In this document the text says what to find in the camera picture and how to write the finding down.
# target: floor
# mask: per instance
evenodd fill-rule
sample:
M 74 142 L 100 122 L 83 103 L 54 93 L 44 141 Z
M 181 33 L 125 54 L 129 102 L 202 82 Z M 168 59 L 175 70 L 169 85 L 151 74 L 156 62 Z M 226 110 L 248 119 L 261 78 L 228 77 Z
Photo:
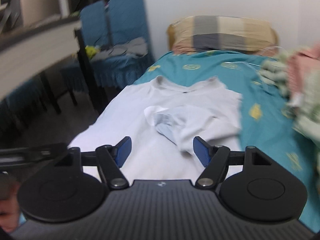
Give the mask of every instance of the floor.
M 70 143 L 72 139 L 93 124 L 98 113 L 93 109 L 89 96 L 75 93 L 77 106 L 66 93 L 58 100 L 61 114 L 56 114 L 51 105 L 48 111 L 39 110 L 37 116 L 21 131 L 21 136 L 12 142 L 12 147 L 34 147 L 58 142 Z

